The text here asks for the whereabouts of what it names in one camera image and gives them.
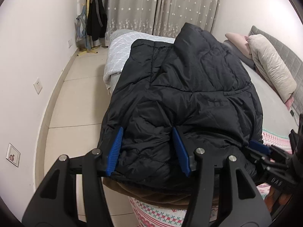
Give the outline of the person's right hand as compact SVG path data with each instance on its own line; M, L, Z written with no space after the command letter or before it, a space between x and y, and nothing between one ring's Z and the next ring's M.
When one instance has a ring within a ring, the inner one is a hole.
M275 203L278 203L278 205L285 205L290 200L291 196L291 194L281 193L279 190L271 186L268 195L264 199L264 202L268 208L268 211L272 212Z

